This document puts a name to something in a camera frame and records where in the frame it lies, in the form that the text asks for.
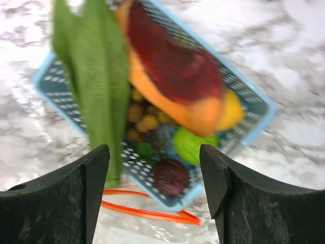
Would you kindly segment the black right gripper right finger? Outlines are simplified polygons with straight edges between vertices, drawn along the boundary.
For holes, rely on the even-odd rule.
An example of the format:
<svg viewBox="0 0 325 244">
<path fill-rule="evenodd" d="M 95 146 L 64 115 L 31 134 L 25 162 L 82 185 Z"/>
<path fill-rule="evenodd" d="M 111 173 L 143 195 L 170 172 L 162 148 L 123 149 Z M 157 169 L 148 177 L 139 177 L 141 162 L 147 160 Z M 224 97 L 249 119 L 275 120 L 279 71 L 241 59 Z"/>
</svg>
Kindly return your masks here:
<svg viewBox="0 0 325 244">
<path fill-rule="evenodd" d="M 324 243 L 324 191 L 290 185 L 203 144 L 200 164 L 220 243 Z"/>
</svg>

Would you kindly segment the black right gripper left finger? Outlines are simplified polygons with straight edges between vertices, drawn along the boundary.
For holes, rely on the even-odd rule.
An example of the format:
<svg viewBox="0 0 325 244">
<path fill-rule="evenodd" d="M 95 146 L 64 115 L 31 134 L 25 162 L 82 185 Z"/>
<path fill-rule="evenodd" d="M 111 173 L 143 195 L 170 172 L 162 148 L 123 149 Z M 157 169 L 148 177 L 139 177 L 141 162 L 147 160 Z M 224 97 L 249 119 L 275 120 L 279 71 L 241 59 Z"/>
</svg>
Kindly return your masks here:
<svg viewBox="0 0 325 244">
<path fill-rule="evenodd" d="M 1 243 L 92 243 L 110 151 L 100 145 L 1 192 Z"/>
</svg>

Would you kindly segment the clear zip bag orange zipper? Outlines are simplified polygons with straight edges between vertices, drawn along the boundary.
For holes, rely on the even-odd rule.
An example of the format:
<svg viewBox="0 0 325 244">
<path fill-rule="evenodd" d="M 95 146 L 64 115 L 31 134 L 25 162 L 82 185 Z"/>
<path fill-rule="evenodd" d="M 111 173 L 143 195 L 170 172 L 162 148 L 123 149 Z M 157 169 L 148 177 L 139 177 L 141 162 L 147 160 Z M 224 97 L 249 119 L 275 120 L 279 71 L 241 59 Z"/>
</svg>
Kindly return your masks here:
<svg viewBox="0 0 325 244">
<path fill-rule="evenodd" d="M 93 243 L 218 243 L 205 196 L 181 211 L 136 190 L 104 190 Z"/>
</svg>

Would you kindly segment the green leafy vegetable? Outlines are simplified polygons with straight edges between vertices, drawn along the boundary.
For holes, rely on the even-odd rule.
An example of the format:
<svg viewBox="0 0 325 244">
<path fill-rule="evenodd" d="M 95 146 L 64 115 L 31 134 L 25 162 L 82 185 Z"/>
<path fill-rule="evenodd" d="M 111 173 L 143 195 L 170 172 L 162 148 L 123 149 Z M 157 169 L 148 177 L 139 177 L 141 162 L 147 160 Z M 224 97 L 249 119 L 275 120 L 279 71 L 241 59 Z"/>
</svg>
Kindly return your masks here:
<svg viewBox="0 0 325 244">
<path fill-rule="evenodd" d="M 129 103 L 127 51 L 105 1 L 86 1 L 81 15 L 65 1 L 53 3 L 52 46 L 67 71 L 70 91 L 86 125 L 91 149 L 110 149 L 106 187 L 117 188 Z"/>
</svg>

